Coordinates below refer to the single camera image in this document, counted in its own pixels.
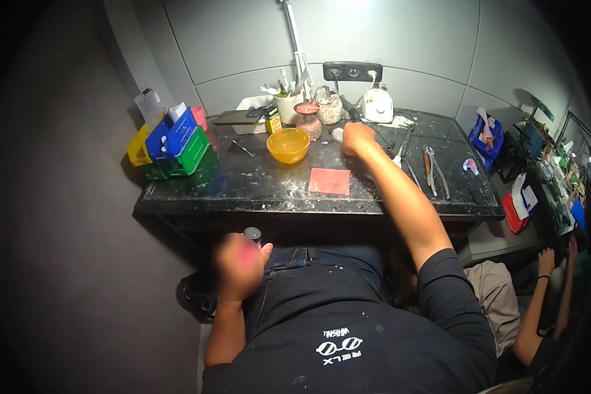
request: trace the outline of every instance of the blurred hand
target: blurred hand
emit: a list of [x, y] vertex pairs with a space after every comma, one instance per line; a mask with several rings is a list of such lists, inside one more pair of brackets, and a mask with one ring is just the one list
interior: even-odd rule
[[554, 271], [554, 249], [547, 248], [538, 254], [538, 276], [551, 275]]
[[262, 249], [238, 232], [231, 232], [217, 248], [215, 265], [219, 271], [217, 295], [228, 301], [243, 301], [258, 288], [263, 279], [263, 267], [274, 246]]
[[575, 241], [575, 237], [572, 235], [569, 238], [569, 259], [567, 260], [567, 273], [572, 274], [575, 272], [575, 259], [578, 256], [578, 243]]
[[374, 139], [374, 130], [363, 123], [346, 123], [343, 128], [343, 143], [341, 145], [345, 154], [358, 156], [360, 149], [372, 143], [377, 144]]

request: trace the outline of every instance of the stacked plastic bin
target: stacked plastic bin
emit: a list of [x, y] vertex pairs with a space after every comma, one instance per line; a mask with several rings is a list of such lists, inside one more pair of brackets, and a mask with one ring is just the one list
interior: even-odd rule
[[127, 147], [127, 156], [150, 180], [168, 179], [194, 173], [209, 147], [189, 107], [177, 122], [163, 115], [153, 130], [143, 125]]

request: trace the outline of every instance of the yellow box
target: yellow box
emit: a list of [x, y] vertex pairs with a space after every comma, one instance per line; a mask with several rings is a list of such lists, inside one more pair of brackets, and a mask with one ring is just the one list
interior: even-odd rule
[[[164, 116], [165, 114], [160, 115], [158, 121], [156, 122], [156, 126], [158, 125], [158, 123], [162, 121], [162, 118]], [[132, 165], [134, 165], [134, 167], [153, 163], [153, 160], [151, 160], [151, 158], [149, 157], [147, 145], [145, 144], [145, 141], [147, 140], [147, 137], [149, 137], [149, 135], [151, 134], [151, 131], [153, 131], [153, 129], [147, 132], [147, 124], [143, 124], [140, 130], [138, 130], [138, 132], [132, 139], [132, 142], [130, 142], [129, 146], [127, 146], [127, 157], [129, 157], [129, 161], [132, 162]]]

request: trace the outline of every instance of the wax scrap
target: wax scrap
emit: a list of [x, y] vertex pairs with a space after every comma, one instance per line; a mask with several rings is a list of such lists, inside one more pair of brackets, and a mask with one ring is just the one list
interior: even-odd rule
[[350, 170], [312, 168], [309, 192], [350, 195]]

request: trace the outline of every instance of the tabletop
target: tabletop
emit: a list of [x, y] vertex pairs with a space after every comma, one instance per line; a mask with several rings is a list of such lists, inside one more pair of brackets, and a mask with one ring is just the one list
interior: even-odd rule
[[[501, 220], [504, 210], [492, 180], [481, 164], [479, 175], [464, 171], [465, 159], [480, 163], [475, 150], [454, 119], [411, 110], [394, 109], [415, 121], [406, 160], [414, 170], [426, 196], [442, 220]], [[366, 123], [378, 131], [383, 146], [405, 140], [407, 128]], [[151, 183], [135, 209], [158, 214], [190, 214], [205, 211], [288, 212], [381, 215], [384, 207], [376, 185], [364, 177], [365, 168], [355, 157], [341, 151], [324, 126], [322, 136], [311, 141], [307, 155], [294, 164], [276, 161], [266, 147], [267, 133], [237, 136], [231, 126], [214, 126], [208, 120], [209, 149], [197, 172], [190, 177]], [[254, 157], [247, 155], [226, 136], [236, 139]], [[438, 198], [427, 185], [423, 146], [431, 146], [449, 185], [450, 199], [444, 197], [436, 180]], [[312, 168], [350, 169], [350, 194], [335, 195], [308, 191]], [[403, 169], [410, 175], [407, 166]]]

